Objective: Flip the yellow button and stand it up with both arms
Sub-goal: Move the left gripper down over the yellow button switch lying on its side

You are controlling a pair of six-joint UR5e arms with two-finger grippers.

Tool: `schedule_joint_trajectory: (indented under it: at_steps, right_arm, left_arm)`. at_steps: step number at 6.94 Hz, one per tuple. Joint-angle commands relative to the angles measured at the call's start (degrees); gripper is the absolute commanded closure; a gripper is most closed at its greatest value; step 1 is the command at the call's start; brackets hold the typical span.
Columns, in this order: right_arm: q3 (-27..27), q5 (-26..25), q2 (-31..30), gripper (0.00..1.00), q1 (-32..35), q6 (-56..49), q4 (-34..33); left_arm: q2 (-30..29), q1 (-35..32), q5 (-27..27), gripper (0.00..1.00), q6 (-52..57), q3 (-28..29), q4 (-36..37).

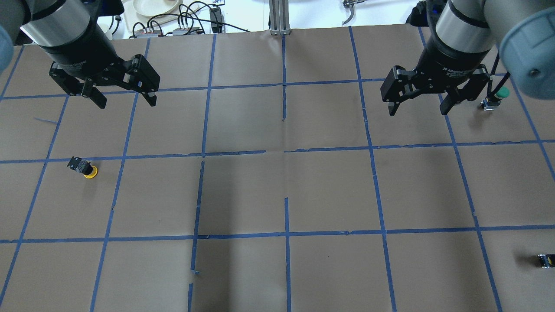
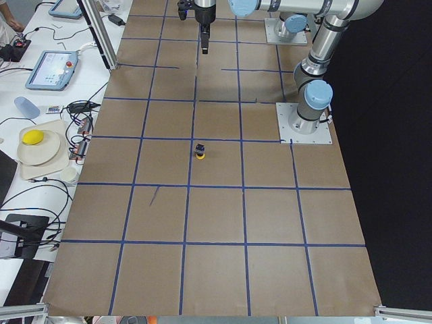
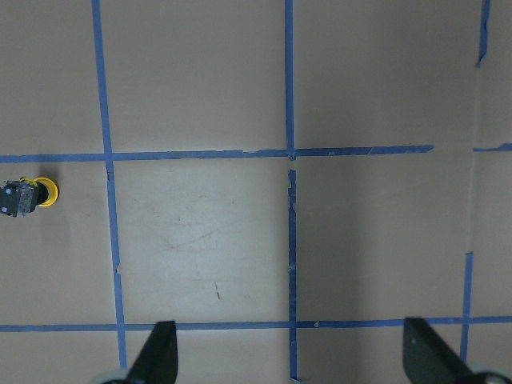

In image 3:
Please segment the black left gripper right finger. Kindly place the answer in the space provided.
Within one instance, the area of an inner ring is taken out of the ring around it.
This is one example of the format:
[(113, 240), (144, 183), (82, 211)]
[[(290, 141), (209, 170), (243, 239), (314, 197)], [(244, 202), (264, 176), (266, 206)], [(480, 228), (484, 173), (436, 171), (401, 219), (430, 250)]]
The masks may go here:
[(463, 383), (474, 375), (424, 318), (405, 318), (402, 366), (410, 383)]

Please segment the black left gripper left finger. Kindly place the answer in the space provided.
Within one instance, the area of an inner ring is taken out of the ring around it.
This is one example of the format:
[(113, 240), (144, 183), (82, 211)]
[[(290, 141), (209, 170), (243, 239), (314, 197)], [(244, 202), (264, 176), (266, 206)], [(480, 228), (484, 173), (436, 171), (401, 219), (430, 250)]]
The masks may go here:
[(157, 322), (126, 376), (127, 383), (174, 384), (178, 376), (174, 321)]

